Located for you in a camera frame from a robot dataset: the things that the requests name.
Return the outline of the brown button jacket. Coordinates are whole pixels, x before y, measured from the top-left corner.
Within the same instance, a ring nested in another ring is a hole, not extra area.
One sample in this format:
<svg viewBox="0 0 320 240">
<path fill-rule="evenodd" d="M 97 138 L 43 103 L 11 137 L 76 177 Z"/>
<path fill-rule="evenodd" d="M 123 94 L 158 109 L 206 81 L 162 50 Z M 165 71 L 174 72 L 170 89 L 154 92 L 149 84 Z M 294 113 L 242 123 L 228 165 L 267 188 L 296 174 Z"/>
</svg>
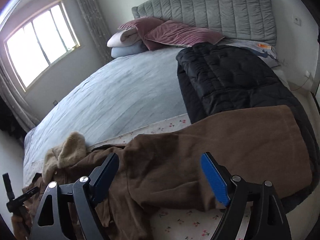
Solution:
<svg viewBox="0 0 320 240">
<path fill-rule="evenodd" d="M 152 239 L 149 219 L 160 208 L 220 209 L 200 166 L 203 152 L 248 182 L 270 180 L 286 212 L 317 184 L 312 125 L 304 109 L 287 106 L 227 111 L 180 131 L 140 134 L 124 147 L 95 150 L 50 173 L 61 184 L 72 183 L 112 152 L 120 167 L 107 200 L 97 206 L 111 239 Z"/>
</svg>

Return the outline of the cherry print cloth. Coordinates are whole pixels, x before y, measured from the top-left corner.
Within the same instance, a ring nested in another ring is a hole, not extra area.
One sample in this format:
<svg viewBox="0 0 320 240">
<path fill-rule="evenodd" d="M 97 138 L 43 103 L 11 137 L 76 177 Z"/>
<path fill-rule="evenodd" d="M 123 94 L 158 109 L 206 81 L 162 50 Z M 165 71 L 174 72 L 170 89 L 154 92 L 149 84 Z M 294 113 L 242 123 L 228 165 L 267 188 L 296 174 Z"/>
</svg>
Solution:
<svg viewBox="0 0 320 240">
<path fill-rule="evenodd" d="M 159 121 L 131 132 L 89 146 L 88 151 L 105 145 L 122 146 L 139 134 L 159 134 L 178 131 L 190 126 L 187 114 Z M 161 208 L 150 218 L 154 239 L 211 239 L 222 218 L 217 209 L 208 212 L 198 210 L 174 210 Z"/>
</svg>

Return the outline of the left grey curtain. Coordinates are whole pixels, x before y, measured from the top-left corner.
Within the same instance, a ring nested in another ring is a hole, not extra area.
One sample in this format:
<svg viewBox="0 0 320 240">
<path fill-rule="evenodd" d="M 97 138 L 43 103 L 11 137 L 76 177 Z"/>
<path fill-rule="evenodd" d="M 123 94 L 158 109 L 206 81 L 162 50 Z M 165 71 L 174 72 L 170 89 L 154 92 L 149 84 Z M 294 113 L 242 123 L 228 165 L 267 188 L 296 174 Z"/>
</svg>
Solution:
<svg viewBox="0 0 320 240">
<path fill-rule="evenodd" d="M 31 107 L 14 86 L 8 72 L 1 62 L 1 97 L 12 111 L 15 119 L 23 130 L 28 133 L 39 123 Z"/>
</svg>

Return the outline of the grey curtain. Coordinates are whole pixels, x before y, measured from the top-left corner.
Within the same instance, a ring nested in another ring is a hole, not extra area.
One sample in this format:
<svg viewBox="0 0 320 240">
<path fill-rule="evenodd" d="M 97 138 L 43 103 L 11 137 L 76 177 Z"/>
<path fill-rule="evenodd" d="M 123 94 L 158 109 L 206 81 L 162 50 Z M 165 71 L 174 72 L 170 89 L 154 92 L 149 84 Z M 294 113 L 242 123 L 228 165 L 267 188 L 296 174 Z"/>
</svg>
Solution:
<svg viewBox="0 0 320 240">
<path fill-rule="evenodd" d="M 1 97 L 12 111 L 15 119 L 23 130 L 28 133 L 39 123 L 31 107 L 14 86 L 8 72 L 1 62 Z"/>
<path fill-rule="evenodd" d="M 77 0 L 77 3 L 103 63 L 109 63 L 113 58 L 111 49 L 106 44 L 111 33 L 97 1 Z"/>
</svg>

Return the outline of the light blue bed sheet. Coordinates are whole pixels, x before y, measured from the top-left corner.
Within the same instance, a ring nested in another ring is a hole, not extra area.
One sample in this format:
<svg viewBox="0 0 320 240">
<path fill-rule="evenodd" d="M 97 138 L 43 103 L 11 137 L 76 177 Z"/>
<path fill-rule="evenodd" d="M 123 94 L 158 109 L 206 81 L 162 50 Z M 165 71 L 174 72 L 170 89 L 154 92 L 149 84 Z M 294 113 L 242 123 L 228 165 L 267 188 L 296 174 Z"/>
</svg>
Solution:
<svg viewBox="0 0 320 240">
<path fill-rule="evenodd" d="M 76 86 L 32 129 L 24 141 L 23 183 L 29 185 L 47 151 L 71 132 L 86 144 L 168 121 L 169 129 L 189 123 L 177 78 L 179 48 L 117 58 Z"/>
</svg>

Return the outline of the black puffer jacket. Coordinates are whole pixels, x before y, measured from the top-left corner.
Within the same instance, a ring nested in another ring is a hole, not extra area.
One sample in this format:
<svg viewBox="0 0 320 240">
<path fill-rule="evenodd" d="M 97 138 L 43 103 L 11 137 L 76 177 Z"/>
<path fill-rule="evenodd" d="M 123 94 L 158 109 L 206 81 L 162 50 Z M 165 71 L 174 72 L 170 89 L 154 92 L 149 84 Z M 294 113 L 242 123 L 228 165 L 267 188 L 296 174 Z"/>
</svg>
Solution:
<svg viewBox="0 0 320 240">
<path fill-rule="evenodd" d="M 309 153 L 312 182 L 281 200 L 294 210 L 319 183 L 319 146 L 303 105 L 274 71 L 246 48 L 198 43 L 177 56 L 177 77 L 192 124 L 213 114 L 236 109 L 288 106 Z"/>
</svg>

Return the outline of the window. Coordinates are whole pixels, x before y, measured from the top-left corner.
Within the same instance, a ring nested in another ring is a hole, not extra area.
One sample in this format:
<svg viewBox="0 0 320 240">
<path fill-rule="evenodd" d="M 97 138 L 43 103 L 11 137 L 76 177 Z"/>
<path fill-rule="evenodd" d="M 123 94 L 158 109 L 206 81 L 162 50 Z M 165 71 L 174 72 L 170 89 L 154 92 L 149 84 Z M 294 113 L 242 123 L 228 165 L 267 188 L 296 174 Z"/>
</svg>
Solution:
<svg viewBox="0 0 320 240">
<path fill-rule="evenodd" d="M 56 0 L 32 14 L 4 40 L 11 69 L 24 92 L 79 47 L 63 0 Z"/>
</svg>

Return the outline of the white printed pillow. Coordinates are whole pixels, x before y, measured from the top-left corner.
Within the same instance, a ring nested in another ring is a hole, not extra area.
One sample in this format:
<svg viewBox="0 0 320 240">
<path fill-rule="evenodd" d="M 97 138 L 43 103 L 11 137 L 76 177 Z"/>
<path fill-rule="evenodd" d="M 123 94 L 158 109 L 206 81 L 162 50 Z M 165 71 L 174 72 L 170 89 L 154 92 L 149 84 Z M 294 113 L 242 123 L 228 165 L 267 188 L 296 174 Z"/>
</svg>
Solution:
<svg viewBox="0 0 320 240">
<path fill-rule="evenodd" d="M 239 48 L 245 48 L 251 51 L 253 54 L 262 59 L 270 68 L 280 65 L 278 55 L 274 46 L 252 40 L 237 40 L 237 39 L 223 39 L 218 45 L 234 46 Z"/>
</svg>

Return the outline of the right grey curtain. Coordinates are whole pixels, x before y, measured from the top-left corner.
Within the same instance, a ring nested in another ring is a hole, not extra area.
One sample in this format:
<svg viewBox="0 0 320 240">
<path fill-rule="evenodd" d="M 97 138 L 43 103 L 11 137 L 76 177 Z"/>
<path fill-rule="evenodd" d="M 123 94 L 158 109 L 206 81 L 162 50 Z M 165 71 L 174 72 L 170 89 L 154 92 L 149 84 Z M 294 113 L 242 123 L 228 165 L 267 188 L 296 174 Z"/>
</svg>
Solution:
<svg viewBox="0 0 320 240">
<path fill-rule="evenodd" d="M 77 3 L 103 63 L 109 63 L 113 58 L 111 49 L 106 44 L 111 33 L 97 1 L 77 0 Z"/>
</svg>

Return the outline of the folded pink blanket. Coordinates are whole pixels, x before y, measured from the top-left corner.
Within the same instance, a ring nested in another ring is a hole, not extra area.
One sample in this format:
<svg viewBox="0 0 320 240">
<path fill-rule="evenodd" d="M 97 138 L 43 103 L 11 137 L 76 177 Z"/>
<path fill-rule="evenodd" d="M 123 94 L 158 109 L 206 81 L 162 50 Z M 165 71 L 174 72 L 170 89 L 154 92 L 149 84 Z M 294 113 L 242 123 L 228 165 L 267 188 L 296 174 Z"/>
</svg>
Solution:
<svg viewBox="0 0 320 240">
<path fill-rule="evenodd" d="M 131 29 L 124 29 L 120 32 L 115 33 L 108 41 L 107 46 L 109 48 L 113 47 L 128 47 L 133 45 L 134 43 L 141 40 L 137 29 L 131 28 Z"/>
</svg>

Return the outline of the front pink velvet pillow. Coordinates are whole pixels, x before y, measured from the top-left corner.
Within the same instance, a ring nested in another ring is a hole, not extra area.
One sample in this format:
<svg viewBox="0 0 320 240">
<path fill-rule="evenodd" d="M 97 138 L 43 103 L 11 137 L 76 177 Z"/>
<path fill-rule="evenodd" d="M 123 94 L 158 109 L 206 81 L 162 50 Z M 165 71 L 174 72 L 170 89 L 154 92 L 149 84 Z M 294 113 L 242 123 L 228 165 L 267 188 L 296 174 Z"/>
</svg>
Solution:
<svg viewBox="0 0 320 240">
<path fill-rule="evenodd" d="M 191 27 L 184 23 L 169 20 L 152 29 L 145 36 L 148 41 L 167 46 L 192 47 L 197 43 L 217 44 L 225 36 L 207 28 Z"/>
</svg>

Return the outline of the pink velvet pillow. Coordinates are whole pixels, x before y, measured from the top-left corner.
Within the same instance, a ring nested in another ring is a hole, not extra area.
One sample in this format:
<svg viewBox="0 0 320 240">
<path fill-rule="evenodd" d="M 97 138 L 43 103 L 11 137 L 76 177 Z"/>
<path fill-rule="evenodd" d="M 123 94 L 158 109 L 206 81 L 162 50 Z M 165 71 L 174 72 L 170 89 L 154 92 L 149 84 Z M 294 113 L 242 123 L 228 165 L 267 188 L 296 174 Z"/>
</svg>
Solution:
<svg viewBox="0 0 320 240">
<path fill-rule="evenodd" d="M 184 23 L 169 20 L 152 29 L 145 36 L 148 41 L 167 46 L 192 47 L 197 43 L 217 44 L 225 36 L 207 28 L 191 27 Z"/>
<path fill-rule="evenodd" d="M 163 24 L 164 21 L 154 17 L 141 17 L 122 24 L 118 30 L 136 28 L 138 35 L 148 50 L 157 50 L 163 47 L 162 44 L 145 39 L 145 35 Z"/>
</svg>

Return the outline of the rear pink velvet pillow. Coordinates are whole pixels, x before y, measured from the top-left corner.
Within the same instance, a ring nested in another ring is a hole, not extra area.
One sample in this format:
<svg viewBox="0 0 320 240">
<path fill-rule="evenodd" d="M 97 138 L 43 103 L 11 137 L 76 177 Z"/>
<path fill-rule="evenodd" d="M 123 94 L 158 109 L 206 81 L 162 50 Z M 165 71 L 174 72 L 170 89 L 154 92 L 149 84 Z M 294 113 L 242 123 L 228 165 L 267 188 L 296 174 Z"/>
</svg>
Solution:
<svg viewBox="0 0 320 240">
<path fill-rule="evenodd" d="M 145 39 L 145 35 L 163 24 L 164 21 L 154 17 L 141 17 L 122 24 L 118 30 L 136 28 L 138 35 L 148 50 L 157 50 L 163 47 L 162 44 Z"/>
</svg>

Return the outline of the grey quilted headboard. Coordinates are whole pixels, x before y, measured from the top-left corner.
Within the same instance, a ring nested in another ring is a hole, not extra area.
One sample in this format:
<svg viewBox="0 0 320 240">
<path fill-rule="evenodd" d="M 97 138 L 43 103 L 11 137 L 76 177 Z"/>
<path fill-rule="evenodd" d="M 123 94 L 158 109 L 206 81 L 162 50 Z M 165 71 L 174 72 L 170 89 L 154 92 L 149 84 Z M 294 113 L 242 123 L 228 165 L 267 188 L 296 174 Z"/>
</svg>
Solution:
<svg viewBox="0 0 320 240">
<path fill-rule="evenodd" d="M 277 41 L 271 0 L 148 0 L 132 7 L 132 14 L 211 29 L 231 39 L 272 46 Z"/>
</svg>

